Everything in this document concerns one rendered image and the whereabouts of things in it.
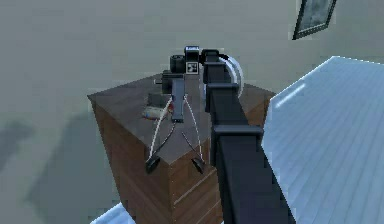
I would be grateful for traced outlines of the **black framed picture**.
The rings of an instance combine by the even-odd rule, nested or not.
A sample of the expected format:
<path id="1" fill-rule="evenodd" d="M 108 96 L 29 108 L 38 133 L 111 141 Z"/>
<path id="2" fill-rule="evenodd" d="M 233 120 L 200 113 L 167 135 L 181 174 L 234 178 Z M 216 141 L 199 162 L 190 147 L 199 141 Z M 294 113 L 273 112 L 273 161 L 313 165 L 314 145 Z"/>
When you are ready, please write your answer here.
<path id="1" fill-rule="evenodd" d="M 327 29 L 337 0 L 301 0 L 292 39 L 300 38 Z"/>

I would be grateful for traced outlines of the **pale blue bed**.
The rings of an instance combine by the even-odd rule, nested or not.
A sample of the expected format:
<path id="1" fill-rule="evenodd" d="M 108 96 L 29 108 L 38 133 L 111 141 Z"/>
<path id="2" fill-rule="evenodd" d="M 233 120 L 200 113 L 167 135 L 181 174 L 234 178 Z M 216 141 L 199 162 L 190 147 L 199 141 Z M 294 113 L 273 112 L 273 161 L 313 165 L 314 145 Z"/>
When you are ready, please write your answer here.
<path id="1" fill-rule="evenodd" d="M 334 56 L 272 94 L 262 148 L 296 224 L 384 224 L 384 65 Z M 99 224 L 136 222 L 120 200 Z"/>

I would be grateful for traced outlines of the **brown wooden chest of drawers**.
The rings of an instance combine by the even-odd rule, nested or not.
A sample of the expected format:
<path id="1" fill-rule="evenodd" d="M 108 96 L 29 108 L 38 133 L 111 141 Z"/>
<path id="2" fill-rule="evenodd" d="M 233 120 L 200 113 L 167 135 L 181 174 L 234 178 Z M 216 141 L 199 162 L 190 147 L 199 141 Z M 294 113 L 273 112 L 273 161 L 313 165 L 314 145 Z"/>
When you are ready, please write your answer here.
<path id="1" fill-rule="evenodd" d="M 160 91 L 148 77 L 90 95 L 93 111 L 105 147 L 123 208 L 136 224 L 224 224 L 218 174 L 205 165 L 200 174 L 188 146 L 198 149 L 191 114 L 175 124 L 167 143 L 158 153 L 157 168 L 147 174 L 145 161 L 154 132 L 154 121 L 142 117 L 146 98 Z M 202 144 L 202 155 L 209 158 L 211 117 L 205 112 L 197 78 L 186 81 Z M 247 85 L 240 103 L 251 125 L 261 125 L 272 92 Z"/>

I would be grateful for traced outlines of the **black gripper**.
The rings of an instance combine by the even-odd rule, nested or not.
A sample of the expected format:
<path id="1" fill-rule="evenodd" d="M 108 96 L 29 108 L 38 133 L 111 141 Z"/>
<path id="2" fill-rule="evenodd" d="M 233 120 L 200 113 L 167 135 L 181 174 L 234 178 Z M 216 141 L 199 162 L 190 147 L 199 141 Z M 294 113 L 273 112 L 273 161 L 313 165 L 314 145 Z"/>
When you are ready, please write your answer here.
<path id="1" fill-rule="evenodd" d="M 158 153 L 164 147 L 164 145 L 169 140 L 175 129 L 175 123 L 184 122 L 184 105 L 185 103 L 188 107 L 188 110 L 191 114 L 193 125 L 197 134 L 198 140 L 198 150 L 196 150 L 191 142 L 186 137 L 185 133 L 182 133 L 185 141 L 192 151 L 196 154 L 194 158 L 191 159 L 196 170 L 200 173 L 204 173 L 205 161 L 202 155 L 202 144 L 200 140 L 199 129 L 197 122 L 192 110 L 190 103 L 188 102 L 188 97 L 185 96 L 185 57 L 183 55 L 172 55 L 169 59 L 169 69 L 164 70 L 161 73 L 161 80 L 157 81 L 157 84 L 162 86 L 163 94 L 167 95 L 160 102 L 151 103 L 149 105 L 163 107 L 163 113 L 159 120 L 154 121 L 154 132 L 151 139 L 151 144 L 149 147 L 149 154 L 145 161 L 145 170 L 147 174 L 151 174 L 158 166 L 160 162 L 160 157 Z M 168 105 L 172 103 L 173 112 L 169 114 L 166 119 L 163 119 Z"/>

